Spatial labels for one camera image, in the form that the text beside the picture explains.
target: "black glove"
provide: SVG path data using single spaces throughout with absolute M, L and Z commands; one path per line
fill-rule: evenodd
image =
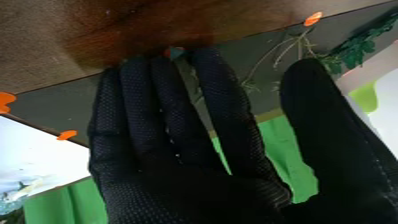
M 213 149 L 167 58 L 104 71 L 88 127 L 88 170 L 110 223 L 278 223 L 291 193 L 278 179 L 232 70 L 211 48 L 191 52 L 232 175 Z

